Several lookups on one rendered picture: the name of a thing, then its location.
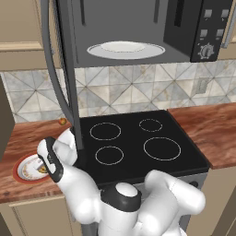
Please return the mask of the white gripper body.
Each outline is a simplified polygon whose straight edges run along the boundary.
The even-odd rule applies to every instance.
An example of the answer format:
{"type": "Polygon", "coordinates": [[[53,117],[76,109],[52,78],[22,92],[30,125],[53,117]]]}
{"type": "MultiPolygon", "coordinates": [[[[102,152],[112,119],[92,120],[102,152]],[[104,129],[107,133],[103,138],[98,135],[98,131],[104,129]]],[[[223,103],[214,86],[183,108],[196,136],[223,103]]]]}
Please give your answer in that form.
{"type": "Polygon", "coordinates": [[[64,132],[61,135],[59,135],[58,140],[70,146],[71,148],[73,148],[76,145],[75,136],[70,128],[64,130],[64,132]]]}

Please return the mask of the red rimmed patterned plate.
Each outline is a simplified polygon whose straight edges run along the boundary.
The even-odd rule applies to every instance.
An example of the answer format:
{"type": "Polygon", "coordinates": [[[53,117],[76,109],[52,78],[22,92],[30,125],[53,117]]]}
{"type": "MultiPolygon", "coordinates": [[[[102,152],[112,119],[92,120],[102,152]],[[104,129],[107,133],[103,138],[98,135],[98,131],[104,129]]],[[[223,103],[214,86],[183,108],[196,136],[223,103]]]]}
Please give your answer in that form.
{"type": "Polygon", "coordinates": [[[13,178],[24,184],[42,183],[50,178],[36,153],[21,157],[12,169],[13,178]]]}

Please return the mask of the dark grey microwave door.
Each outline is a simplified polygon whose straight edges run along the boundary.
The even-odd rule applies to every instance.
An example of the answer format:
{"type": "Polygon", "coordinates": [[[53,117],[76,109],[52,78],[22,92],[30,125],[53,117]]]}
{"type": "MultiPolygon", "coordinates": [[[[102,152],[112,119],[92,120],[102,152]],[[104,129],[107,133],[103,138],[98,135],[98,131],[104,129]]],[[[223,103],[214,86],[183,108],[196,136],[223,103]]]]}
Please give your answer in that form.
{"type": "Polygon", "coordinates": [[[83,149],[83,141],[78,114],[77,88],[74,70],[74,58],[71,46],[71,34],[69,28],[67,0],[56,0],[56,4],[58,11],[59,31],[63,57],[63,69],[65,72],[66,92],[69,109],[72,113],[73,118],[71,124],[74,127],[77,150],[80,151],[83,149]]]}

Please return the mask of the white microwave turntable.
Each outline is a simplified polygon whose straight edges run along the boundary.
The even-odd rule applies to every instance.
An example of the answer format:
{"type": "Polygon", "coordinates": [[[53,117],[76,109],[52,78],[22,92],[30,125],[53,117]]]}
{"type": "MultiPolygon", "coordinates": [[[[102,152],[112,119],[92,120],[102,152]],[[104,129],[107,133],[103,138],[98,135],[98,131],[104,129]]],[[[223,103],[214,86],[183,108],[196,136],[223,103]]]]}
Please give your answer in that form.
{"type": "Polygon", "coordinates": [[[101,44],[93,45],[88,47],[87,52],[91,55],[114,60],[138,60],[138,59],[147,59],[155,56],[162,55],[165,53],[165,49],[162,46],[140,42],[145,45],[145,49],[139,52],[133,53],[114,53],[103,50],[100,46],[101,44]]]}

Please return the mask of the cream plate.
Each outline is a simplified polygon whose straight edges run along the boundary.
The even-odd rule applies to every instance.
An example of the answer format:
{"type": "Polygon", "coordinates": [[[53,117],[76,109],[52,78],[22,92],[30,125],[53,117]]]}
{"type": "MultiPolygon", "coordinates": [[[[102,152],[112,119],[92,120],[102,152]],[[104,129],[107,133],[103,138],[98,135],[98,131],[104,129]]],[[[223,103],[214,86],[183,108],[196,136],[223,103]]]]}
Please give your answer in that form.
{"type": "Polygon", "coordinates": [[[145,45],[134,41],[108,41],[100,46],[103,50],[114,53],[133,53],[145,49],[145,45]]]}

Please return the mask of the black microwave oven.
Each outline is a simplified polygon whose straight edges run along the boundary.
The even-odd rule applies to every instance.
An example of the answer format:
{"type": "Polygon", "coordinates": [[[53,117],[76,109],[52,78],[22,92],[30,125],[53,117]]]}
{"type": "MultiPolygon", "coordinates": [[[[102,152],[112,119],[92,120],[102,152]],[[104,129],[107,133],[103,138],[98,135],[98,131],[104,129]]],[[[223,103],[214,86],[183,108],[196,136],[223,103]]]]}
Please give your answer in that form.
{"type": "Polygon", "coordinates": [[[67,0],[75,67],[214,62],[233,0],[67,0]],[[138,60],[100,58],[88,47],[108,41],[162,46],[138,60]]]}

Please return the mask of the black hob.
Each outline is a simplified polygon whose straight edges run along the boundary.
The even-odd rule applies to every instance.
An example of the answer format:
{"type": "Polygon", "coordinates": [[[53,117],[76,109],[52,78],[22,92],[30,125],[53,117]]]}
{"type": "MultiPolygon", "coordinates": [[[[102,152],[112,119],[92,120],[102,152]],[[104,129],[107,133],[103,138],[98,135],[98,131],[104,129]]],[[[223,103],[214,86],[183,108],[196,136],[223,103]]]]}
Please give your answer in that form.
{"type": "Polygon", "coordinates": [[[80,123],[84,153],[75,166],[100,188],[142,183],[152,170],[179,179],[208,173],[207,158],[165,110],[84,117],[80,123]]]}

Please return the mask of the beige base cupboard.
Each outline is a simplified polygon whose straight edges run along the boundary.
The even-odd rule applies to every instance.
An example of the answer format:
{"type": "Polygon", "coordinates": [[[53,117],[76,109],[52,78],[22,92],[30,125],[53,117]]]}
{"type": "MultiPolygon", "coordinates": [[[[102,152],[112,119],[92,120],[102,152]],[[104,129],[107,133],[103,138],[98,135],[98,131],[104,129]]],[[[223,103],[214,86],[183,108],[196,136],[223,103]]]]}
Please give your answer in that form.
{"type": "Polygon", "coordinates": [[[206,197],[204,210],[191,216],[188,236],[211,236],[236,186],[236,167],[209,170],[202,192],[206,197]]]}
{"type": "Polygon", "coordinates": [[[12,236],[82,236],[63,195],[0,205],[12,236]]]}

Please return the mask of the beige wall cupboard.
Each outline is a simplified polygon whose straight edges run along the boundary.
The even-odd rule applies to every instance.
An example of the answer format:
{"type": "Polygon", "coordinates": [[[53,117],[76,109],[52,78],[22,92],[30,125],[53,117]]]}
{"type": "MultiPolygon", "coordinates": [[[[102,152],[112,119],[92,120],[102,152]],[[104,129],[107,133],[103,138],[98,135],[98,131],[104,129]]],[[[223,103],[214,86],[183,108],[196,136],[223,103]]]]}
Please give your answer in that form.
{"type": "Polygon", "coordinates": [[[46,69],[41,0],[0,0],[0,71],[46,69]]]}
{"type": "MultiPolygon", "coordinates": [[[[225,41],[227,30],[230,24],[230,19],[232,17],[232,14],[236,13],[236,0],[233,0],[231,10],[230,10],[230,15],[229,19],[227,22],[227,26],[225,29],[225,33],[223,36],[222,42],[225,41]]],[[[230,60],[230,59],[236,59],[236,19],[234,21],[234,26],[233,26],[233,32],[230,36],[230,43],[226,49],[220,48],[219,53],[218,53],[218,59],[219,60],[230,60]]]]}

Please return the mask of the grey wall socket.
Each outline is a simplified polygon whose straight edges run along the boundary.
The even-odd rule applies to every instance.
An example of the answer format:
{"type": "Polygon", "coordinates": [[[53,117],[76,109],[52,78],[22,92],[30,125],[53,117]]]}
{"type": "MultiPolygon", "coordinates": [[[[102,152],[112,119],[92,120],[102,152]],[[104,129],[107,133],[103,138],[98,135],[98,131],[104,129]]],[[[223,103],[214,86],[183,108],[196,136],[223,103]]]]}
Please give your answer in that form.
{"type": "Polygon", "coordinates": [[[204,94],[207,91],[207,78],[201,78],[198,80],[197,87],[196,87],[196,94],[204,94]]]}

